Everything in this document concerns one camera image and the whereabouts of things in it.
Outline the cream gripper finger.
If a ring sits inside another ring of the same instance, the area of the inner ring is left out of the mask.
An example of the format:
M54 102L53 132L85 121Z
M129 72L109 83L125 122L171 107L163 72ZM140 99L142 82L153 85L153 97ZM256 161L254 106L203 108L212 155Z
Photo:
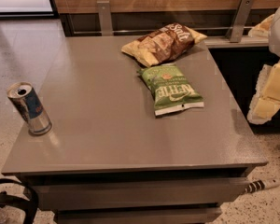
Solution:
M254 26L249 32L250 37L268 37L270 26L273 20L273 14Z
M263 65L255 90L247 119L260 125L270 121L280 109L280 61L273 66Z

